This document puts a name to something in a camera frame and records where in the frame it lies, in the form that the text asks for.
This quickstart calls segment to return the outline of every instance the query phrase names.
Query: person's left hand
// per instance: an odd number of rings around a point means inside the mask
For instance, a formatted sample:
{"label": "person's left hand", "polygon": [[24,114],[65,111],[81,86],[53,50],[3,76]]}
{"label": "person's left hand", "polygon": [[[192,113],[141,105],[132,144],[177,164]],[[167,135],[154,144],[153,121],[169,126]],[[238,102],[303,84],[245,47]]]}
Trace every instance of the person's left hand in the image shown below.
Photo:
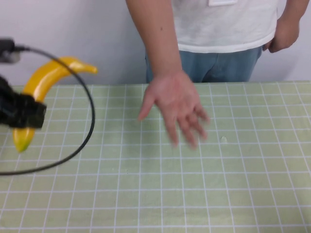
{"label": "person's left hand", "polygon": [[299,20],[281,16],[277,21],[276,33],[274,38],[264,45],[263,50],[278,52],[292,46],[299,37]]}

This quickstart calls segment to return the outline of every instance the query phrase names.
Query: banana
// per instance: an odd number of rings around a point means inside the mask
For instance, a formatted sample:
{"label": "banana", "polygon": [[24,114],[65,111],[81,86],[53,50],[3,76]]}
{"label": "banana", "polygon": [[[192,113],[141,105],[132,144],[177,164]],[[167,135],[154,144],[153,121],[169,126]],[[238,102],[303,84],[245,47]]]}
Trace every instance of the banana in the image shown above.
{"label": "banana", "polygon": [[[96,74],[97,68],[83,63],[74,57],[61,57],[60,60],[69,66],[75,72],[89,72]],[[43,102],[50,88],[62,78],[71,73],[58,62],[52,60],[39,69],[28,80],[22,93],[32,95],[36,101]],[[35,135],[35,129],[13,129],[13,142],[18,152],[25,151],[31,144]]]}

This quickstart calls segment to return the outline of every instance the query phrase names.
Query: person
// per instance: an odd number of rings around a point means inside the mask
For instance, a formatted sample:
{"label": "person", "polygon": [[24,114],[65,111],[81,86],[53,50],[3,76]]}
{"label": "person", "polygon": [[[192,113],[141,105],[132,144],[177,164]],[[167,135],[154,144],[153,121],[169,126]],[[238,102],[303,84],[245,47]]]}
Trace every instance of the person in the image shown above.
{"label": "person", "polygon": [[290,47],[309,0],[126,0],[146,48],[147,83],[139,120],[155,104],[176,146],[178,123],[192,147],[209,116],[195,83],[247,82],[262,51]]}

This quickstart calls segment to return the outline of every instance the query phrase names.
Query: finger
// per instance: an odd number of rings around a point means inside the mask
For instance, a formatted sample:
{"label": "finger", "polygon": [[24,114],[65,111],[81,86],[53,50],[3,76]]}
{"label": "finger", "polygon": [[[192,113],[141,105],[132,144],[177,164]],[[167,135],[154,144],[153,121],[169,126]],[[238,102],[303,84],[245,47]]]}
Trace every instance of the finger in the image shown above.
{"label": "finger", "polygon": [[194,112],[204,121],[207,121],[209,123],[209,117],[201,104],[195,106]]}
{"label": "finger", "polygon": [[190,130],[190,125],[185,118],[181,118],[178,120],[179,127],[183,132],[186,140],[190,143],[190,145],[195,148],[196,147],[196,140],[194,139],[193,133]]}
{"label": "finger", "polygon": [[154,102],[155,102],[155,98],[152,95],[148,94],[148,92],[146,92],[144,94],[144,98],[142,100],[142,105],[141,105],[140,112],[138,115],[139,120],[143,120],[147,117]]}
{"label": "finger", "polygon": [[265,44],[263,47],[263,51],[266,51],[270,47],[271,43],[272,43],[272,40],[269,41],[267,44]]}
{"label": "finger", "polygon": [[163,120],[165,123],[165,128],[168,133],[170,140],[173,142],[174,146],[178,144],[178,135],[176,130],[176,119],[170,114],[170,112],[166,111],[163,114]]}
{"label": "finger", "polygon": [[204,128],[202,127],[202,125],[200,125],[199,123],[199,120],[198,120],[198,117],[192,113],[190,114],[188,117],[188,121],[189,121],[189,124],[198,131],[198,133],[204,138],[206,139],[207,138],[207,133],[206,131],[204,130]]}
{"label": "finger", "polygon": [[269,47],[270,53],[278,52],[280,50],[278,43],[273,41]]}

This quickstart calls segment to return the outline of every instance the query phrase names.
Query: green cutting mat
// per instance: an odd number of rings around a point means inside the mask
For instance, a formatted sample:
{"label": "green cutting mat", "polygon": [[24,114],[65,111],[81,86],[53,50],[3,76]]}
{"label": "green cutting mat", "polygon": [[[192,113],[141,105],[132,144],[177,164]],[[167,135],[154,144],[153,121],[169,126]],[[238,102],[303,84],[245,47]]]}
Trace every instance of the green cutting mat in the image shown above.
{"label": "green cutting mat", "polygon": [[[146,85],[90,86],[95,132],[58,168],[0,178],[1,233],[311,233],[311,83],[198,84],[211,117],[197,150],[173,149]],[[91,119],[80,86],[57,86],[18,154],[0,130],[0,169],[69,155]]]}

